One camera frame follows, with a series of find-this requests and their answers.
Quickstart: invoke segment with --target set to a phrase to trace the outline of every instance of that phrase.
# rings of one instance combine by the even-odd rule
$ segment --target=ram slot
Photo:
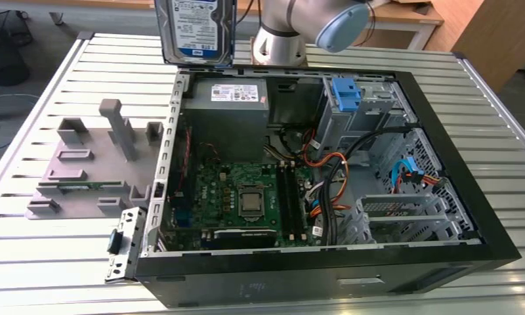
[[[287,168],[277,167],[277,194],[280,204],[281,237],[293,240],[292,217],[289,215]]]
[[[292,227],[293,227],[295,237],[297,240],[307,240],[301,207],[300,207],[300,187],[297,185],[295,167],[287,168],[285,176],[287,176],[288,204],[289,204],[288,212],[293,222]]]

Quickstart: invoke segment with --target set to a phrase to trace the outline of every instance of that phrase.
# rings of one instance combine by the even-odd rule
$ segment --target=gray tile floor
[[[79,32],[157,35],[155,18],[67,13],[64,21],[65,25],[59,27],[52,23],[48,13],[29,11],[28,25],[35,36],[35,42],[21,48],[21,53],[31,67],[32,76],[25,83],[16,87],[0,87],[0,94],[27,93],[40,95],[71,49]],[[525,128],[525,79],[520,74],[510,81],[500,97]],[[31,109],[31,98],[0,99],[0,145],[13,139]]]

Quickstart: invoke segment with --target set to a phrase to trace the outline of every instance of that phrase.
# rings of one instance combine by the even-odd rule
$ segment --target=motherboard
[[[169,247],[297,247],[312,245],[303,197],[308,167],[207,163],[197,168],[192,209],[175,210]]]

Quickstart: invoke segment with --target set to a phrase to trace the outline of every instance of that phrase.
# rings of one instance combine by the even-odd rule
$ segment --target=blue drive bay latch
[[[333,78],[333,92],[339,99],[339,108],[341,112],[355,112],[359,109],[361,101],[361,90],[349,77]]]

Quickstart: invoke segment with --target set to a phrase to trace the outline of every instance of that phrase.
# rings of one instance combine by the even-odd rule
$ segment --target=slotted aluminum table
[[[237,44],[237,62],[249,63]],[[525,132],[467,60],[444,52],[308,48],[309,66],[409,71],[503,220],[523,259],[424,295],[199,309],[213,314],[525,314]],[[105,285],[108,236],[119,219],[27,220],[35,186],[60,140],[63,117],[107,127],[103,98],[117,98],[135,127],[163,120],[177,69],[159,37],[79,39],[0,161],[0,312],[165,311],[140,284]]]

